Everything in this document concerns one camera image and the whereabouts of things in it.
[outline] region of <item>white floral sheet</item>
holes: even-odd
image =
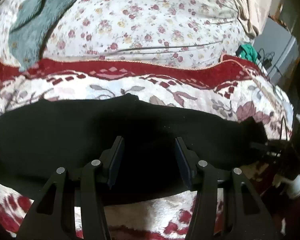
[[[24,1],[0,1],[0,62],[6,65],[20,66],[8,35]],[[208,66],[250,42],[237,17],[233,0],[77,0],[51,32],[43,57]]]
[[[291,132],[292,108],[287,96],[249,61],[223,55],[221,63],[200,69],[171,68],[141,62],[57,62],[43,59],[28,72],[0,63],[0,114],[36,102],[63,99],[107,99],[125,93],[152,104],[183,107],[241,122],[253,116],[269,138],[278,138],[284,116]],[[266,164],[242,167],[258,192],[271,184]],[[195,192],[105,208],[114,239],[183,239],[192,216]],[[0,223],[15,234],[32,200],[0,185]],[[215,232],[221,229],[222,191],[218,192]],[[75,208],[82,237],[80,208]]]

